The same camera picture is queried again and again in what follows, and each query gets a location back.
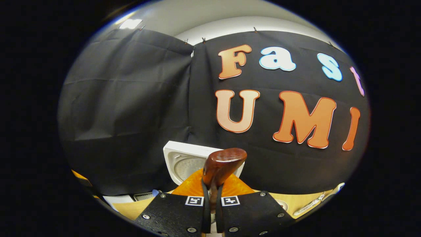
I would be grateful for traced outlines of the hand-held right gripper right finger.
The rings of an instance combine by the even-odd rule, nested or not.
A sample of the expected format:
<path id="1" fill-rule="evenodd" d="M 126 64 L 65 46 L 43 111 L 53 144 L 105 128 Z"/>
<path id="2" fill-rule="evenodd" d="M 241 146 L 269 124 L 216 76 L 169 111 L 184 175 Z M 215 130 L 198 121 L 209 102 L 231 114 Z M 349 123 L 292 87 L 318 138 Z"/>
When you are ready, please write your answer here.
<path id="1" fill-rule="evenodd" d="M 268 237 L 295 219 L 269 192 L 255 192 L 232 174 L 218 188 L 215 222 L 222 237 Z"/>

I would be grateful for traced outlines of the white flat device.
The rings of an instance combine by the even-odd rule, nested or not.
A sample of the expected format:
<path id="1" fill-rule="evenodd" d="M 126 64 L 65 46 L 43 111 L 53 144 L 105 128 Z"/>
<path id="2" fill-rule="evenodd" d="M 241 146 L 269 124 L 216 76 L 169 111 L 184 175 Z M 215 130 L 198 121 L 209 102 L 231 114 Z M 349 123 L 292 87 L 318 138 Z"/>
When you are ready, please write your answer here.
<path id="1" fill-rule="evenodd" d="M 103 198 L 110 205 L 112 205 L 114 203 L 130 203 L 130 202 L 134 202 L 134 199 L 130 195 L 103 196 Z"/>

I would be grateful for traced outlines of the white rice cooker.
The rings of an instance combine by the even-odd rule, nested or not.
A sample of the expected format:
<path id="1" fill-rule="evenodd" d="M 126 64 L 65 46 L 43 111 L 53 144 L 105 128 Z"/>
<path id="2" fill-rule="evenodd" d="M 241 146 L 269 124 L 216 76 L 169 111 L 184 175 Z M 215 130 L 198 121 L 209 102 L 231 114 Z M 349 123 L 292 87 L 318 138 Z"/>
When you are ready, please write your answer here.
<path id="1" fill-rule="evenodd" d="M 163 154 L 171 179 L 180 186 L 193 173 L 204 168 L 211 153 L 220 150 L 216 147 L 168 141 L 163 147 Z"/>

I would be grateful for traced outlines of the black backdrop cloth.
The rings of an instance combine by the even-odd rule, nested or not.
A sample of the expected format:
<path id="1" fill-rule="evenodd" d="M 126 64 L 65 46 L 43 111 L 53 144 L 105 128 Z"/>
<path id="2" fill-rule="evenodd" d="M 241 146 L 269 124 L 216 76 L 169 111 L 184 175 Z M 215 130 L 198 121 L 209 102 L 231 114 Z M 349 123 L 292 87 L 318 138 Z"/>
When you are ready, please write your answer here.
<path id="1" fill-rule="evenodd" d="M 168 141 L 248 154 L 251 188 L 302 195 L 345 182 L 367 146 L 370 105 L 355 63 L 309 36 L 241 32 L 190 45 L 152 30 L 96 36 L 58 107 L 72 169 L 104 195 L 175 187 Z"/>

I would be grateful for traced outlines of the brown wooden spoon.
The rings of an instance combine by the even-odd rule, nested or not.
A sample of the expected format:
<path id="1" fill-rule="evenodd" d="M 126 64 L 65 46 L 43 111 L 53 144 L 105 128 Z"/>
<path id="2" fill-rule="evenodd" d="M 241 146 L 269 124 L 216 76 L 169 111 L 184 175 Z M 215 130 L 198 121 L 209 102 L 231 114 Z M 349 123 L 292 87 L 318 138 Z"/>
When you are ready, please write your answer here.
<path id="1" fill-rule="evenodd" d="M 202 181 L 209 193 L 211 214 L 215 214 L 218 188 L 247 159 L 247 152 L 238 147 L 212 152 L 203 167 Z"/>

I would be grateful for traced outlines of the ceiling light panel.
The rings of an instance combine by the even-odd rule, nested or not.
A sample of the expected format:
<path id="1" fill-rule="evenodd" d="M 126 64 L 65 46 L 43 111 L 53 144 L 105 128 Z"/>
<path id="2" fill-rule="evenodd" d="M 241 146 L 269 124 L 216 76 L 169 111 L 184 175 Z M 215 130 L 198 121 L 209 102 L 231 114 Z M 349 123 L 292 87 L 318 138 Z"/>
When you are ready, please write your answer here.
<path id="1" fill-rule="evenodd" d="M 119 29 L 135 29 L 141 22 L 143 20 L 139 18 L 128 18 L 121 22 Z"/>

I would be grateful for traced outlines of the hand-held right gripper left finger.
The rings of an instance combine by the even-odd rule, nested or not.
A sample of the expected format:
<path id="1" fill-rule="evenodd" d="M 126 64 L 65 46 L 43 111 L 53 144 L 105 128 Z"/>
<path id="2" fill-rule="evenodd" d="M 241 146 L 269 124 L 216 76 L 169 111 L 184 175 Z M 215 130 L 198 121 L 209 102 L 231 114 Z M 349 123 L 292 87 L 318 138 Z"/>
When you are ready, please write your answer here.
<path id="1" fill-rule="evenodd" d="M 211 213 L 202 176 L 199 169 L 171 194 L 156 195 L 135 222 L 168 237 L 206 237 L 211 232 Z"/>

